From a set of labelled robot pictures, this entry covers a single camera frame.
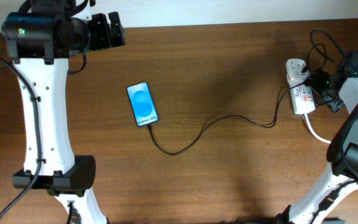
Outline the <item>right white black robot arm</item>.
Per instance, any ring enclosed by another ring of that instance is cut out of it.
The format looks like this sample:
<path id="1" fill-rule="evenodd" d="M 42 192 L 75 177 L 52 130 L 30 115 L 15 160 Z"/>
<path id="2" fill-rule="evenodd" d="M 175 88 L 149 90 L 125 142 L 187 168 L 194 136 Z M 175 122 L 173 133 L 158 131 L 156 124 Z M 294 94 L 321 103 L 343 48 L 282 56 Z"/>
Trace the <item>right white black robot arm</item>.
<path id="1" fill-rule="evenodd" d="M 346 54 L 339 98 L 349 116 L 329 143 L 327 166 L 308 193 L 274 223 L 323 223 L 327 215 L 350 193 L 358 190 L 358 52 Z"/>

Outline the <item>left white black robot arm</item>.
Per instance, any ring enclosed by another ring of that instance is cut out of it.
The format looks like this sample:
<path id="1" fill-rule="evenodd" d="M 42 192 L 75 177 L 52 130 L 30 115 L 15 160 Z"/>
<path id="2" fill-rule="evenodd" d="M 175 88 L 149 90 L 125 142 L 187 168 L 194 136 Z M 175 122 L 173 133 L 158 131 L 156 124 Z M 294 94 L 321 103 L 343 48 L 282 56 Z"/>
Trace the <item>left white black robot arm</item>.
<path id="1" fill-rule="evenodd" d="M 66 82 L 75 55 L 125 44 L 117 12 L 92 14 L 94 1 L 26 1 L 1 31 L 17 75 L 24 110 L 24 166 L 12 183 L 46 190 L 71 223 L 107 223 L 93 192 L 96 161 L 74 154 L 68 135 Z"/>

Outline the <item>blue Galaxy smartphone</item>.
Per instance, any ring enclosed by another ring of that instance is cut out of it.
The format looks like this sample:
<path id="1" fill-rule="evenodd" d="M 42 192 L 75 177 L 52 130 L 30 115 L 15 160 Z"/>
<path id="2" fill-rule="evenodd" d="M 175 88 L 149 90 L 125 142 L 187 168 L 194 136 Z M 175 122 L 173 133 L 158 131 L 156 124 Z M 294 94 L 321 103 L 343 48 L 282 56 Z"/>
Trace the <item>blue Galaxy smartphone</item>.
<path id="1" fill-rule="evenodd" d="M 159 120 L 147 82 L 127 87 L 127 94 L 138 127 L 146 126 Z"/>

